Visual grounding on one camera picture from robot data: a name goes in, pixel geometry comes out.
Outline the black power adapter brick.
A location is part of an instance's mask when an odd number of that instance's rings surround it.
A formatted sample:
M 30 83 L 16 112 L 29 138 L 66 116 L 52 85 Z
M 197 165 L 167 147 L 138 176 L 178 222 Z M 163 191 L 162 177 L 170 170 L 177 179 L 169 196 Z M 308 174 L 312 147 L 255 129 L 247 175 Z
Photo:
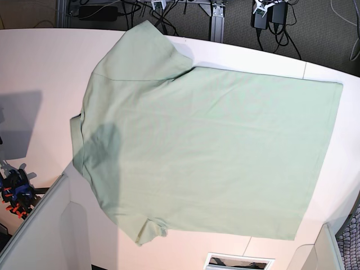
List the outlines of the black power adapter brick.
M 288 3 L 281 2 L 271 7 L 271 22 L 274 24 L 286 24 Z
M 268 28 L 267 12 L 259 9 L 256 1 L 253 1 L 251 26 L 256 29 L 266 30 Z

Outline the grey partition panel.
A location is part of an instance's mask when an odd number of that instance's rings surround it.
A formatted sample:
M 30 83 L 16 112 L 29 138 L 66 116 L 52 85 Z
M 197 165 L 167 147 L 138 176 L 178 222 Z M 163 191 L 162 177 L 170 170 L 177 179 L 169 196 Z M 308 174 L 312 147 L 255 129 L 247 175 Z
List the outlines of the grey partition panel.
M 86 210 L 61 176 L 1 252 L 1 269 L 91 269 Z
M 314 244 L 296 249 L 287 270 L 345 269 L 335 234 L 329 223 L 322 226 Z

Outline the grey partition panel right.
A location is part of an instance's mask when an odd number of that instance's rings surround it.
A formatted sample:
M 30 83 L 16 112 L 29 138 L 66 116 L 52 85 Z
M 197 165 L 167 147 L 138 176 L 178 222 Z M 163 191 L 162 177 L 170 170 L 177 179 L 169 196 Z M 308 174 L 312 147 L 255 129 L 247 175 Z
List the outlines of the grey partition panel right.
M 329 223 L 322 226 L 314 244 L 296 249 L 287 270 L 345 269 L 335 234 Z

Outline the grey mesh chair seat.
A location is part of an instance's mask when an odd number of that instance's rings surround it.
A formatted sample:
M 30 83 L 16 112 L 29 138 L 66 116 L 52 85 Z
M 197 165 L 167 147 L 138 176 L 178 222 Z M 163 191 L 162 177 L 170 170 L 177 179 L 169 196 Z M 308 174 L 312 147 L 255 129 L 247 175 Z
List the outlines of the grey mesh chair seat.
M 359 195 L 342 227 L 335 235 L 344 269 L 359 270 Z

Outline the light green polo T-shirt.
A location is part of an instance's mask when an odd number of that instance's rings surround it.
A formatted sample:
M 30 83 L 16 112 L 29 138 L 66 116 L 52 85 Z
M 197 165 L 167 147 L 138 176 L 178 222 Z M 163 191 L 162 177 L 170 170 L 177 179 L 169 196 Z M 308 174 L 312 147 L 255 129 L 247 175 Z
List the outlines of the light green polo T-shirt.
M 145 21 L 92 71 L 73 165 L 137 245 L 168 230 L 293 240 L 342 90 L 195 67 Z

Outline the aluminium frame post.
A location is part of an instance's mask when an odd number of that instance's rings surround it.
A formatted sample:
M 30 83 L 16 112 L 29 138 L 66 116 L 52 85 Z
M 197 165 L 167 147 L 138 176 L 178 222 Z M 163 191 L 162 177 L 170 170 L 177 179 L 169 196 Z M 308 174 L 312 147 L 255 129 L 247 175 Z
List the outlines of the aluminium frame post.
M 210 41 L 223 43 L 226 6 L 223 1 L 210 1 Z

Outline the grey partition panel left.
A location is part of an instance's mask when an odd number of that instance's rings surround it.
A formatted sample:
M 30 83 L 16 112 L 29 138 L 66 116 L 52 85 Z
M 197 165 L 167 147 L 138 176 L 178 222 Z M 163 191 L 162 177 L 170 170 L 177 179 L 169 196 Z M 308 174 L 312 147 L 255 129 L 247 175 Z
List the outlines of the grey partition panel left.
M 61 176 L 1 252 L 1 269 L 91 269 L 86 210 Z

